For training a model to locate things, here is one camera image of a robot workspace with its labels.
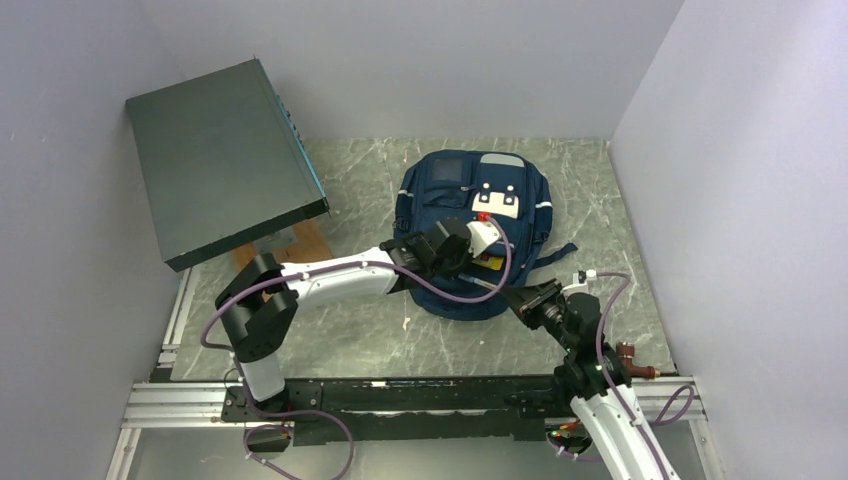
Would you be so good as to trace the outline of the blue pen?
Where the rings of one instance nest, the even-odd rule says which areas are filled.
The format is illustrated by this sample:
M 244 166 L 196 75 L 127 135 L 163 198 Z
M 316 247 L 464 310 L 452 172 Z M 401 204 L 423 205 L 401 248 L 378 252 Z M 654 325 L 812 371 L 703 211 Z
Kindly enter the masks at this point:
M 471 283 L 473 285 L 477 285 L 477 286 L 486 288 L 488 290 L 497 290 L 498 289 L 496 283 L 488 282 L 486 280 L 482 280 L 482 279 L 476 278 L 474 276 L 470 276 L 470 275 L 466 275 L 466 274 L 460 274 L 458 276 L 458 278 L 460 280 L 467 282 L 467 283 Z

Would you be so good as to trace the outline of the navy blue student backpack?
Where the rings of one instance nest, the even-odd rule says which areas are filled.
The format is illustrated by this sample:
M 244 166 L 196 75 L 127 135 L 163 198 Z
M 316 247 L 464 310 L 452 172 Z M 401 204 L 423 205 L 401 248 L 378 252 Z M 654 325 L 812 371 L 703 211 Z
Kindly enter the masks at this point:
M 505 257 L 509 269 L 491 271 L 471 263 L 460 274 L 522 286 L 531 271 L 578 249 L 566 243 L 548 256 L 541 254 L 554 220 L 548 179 L 522 156 L 494 151 L 440 150 L 410 167 L 397 194 L 393 236 L 425 231 L 448 218 L 468 222 L 482 213 L 495 218 L 506 234 L 484 254 Z M 488 289 L 458 276 L 431 279 L 432 290 L 414 286 L 413 301 L 430 314 L 456 321 L 487 320 L 507 310 L 501 295 L 489 297 Z

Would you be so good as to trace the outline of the yellow crayon box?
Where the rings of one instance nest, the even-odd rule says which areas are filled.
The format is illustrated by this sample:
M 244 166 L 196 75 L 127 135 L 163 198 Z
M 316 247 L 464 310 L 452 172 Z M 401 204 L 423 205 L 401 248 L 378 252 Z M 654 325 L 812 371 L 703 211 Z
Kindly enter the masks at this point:
M 509 269 L 505 257 L 494 256 L 489 254 L 482 254 L 481 256 L 475 258 L 472 261 L 472 264 L 476 267 L 491 271 L 502 271 L 504 269 Z

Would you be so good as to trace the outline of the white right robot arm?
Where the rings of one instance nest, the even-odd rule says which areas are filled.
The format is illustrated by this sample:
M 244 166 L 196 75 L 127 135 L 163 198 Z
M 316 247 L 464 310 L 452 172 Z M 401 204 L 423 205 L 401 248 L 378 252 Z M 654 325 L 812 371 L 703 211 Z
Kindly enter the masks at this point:
M 566 293 L 556 280 L 500 291 L 531 330 L 545 330 L 563 348 L 547 390 L 505 397 L 522 416 L 555 410 L 574 415 L 615 479 L 674 479 L 677 472 L 658 444 L 616 351 L 604 342 L 600 300 Z

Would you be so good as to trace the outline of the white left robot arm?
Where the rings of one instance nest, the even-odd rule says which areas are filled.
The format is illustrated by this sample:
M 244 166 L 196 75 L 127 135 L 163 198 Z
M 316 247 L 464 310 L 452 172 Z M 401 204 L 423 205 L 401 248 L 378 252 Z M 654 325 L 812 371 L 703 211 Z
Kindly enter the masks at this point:
M 448 218 L 347 257 L 276 266 L 265 257 L 253 261 L 216 304 L 229 340 L 225 348 L 246 382 L 248 407 L 264 420 L 285 411 L 288 394 L 277 353 L 297 313 L 454 277 L 499 237 Z

